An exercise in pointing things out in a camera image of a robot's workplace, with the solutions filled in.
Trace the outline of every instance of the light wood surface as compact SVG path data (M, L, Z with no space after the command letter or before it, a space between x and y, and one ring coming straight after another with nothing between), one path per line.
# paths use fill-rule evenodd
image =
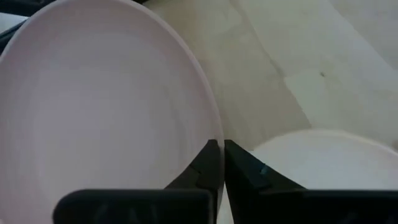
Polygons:
M211 83L226 138L247 150L290 131L392 144L398 75L327 0L152 0Z

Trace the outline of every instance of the pink plate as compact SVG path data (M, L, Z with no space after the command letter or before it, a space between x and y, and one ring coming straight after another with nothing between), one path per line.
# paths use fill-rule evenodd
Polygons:
M78 189L161 189L208 139L218 110L174 30L130 0L57 1L0 59L0 220L51 223Z

